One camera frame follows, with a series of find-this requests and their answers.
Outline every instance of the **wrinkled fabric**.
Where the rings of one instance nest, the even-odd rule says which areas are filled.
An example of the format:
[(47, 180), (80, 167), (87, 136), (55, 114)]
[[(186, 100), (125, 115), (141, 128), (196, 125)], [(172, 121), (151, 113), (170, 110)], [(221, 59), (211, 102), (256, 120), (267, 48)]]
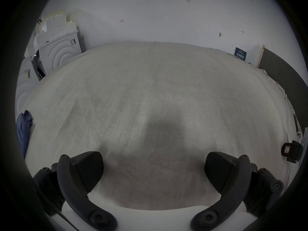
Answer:
[(32, 126), (32, 116), (28, 110), (20, 113), (16, 120), (16, 131), (18, 143), (22, 156), (25, 158), (30, 137), (30, 127)]
[(226, 52), (179, 43), (106, 44), (46, 76), (24, 108), (35, 117), (32, 175), (62, 154), (99, 151), (96, 205), (143, 210), (211, 206), (209, 152), (247, 154), (287, 186), (296, 140), (291, 106), (262, 70)]

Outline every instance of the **washing machine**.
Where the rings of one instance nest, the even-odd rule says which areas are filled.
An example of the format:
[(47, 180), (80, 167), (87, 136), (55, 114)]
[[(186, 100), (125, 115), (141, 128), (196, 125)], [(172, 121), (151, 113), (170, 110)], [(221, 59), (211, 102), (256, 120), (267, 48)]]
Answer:
[(78, 30), (66, 33), (39, 49), (40, 59), (47, 75), (68, 59), (81, 54), (77, 33)]
[(38, 83), (39, 78), (31, 61), (31, 56), (28, 56), (21, 62), (19, 69), (15, 93), (15, 119), (20, 113), (24, 113), (22, 107)]

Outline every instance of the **blue towel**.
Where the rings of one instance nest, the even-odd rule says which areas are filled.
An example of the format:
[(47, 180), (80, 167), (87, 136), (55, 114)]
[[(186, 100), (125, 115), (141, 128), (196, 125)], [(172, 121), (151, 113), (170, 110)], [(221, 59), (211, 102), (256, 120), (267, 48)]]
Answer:
[(16, 120), (17, 138), (20, 146), (20, 151), (23, 158), (26, 157), (26, 152), (30, 137), (30, 127), (32, 125), (32, 116), (28, 110), (25, 113), (20, 113)]

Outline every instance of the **wooden trim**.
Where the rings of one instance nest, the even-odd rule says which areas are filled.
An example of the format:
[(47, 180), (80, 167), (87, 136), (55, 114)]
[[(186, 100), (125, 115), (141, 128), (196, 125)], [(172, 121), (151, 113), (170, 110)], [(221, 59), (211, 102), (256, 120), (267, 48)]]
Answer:
[(262, 45), (262, 48), (260, 49), (259, 55), (258, 55), (258, 61), (257, 61), (257, 65), (256, 65), (257, 68), (259, 68), (259, 65), (260, 65), (260, 62), (261, 62), (261, 59), (262, 59), (262, 56), (263, 56), (264, 49), (267, 49), (267, 47), (265, 45)]

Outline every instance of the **label sticker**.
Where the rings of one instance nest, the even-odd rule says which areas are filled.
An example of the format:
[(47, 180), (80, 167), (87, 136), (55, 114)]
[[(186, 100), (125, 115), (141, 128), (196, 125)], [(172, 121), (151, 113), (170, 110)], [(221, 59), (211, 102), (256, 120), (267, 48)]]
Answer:
[(29, 79), (30, 78), (30, 70), (31, 69), (27, 69), (25, 70), (25, 73), (26, 73), (26, 78)]
[(71, 45), (73, 46), (74, 44), (76, 44), (76, 40), (75, 39), (71, 39)]
[(289, 151), (290, 151), (290, 146), (286, 146), (285, 153), (289, 153)]

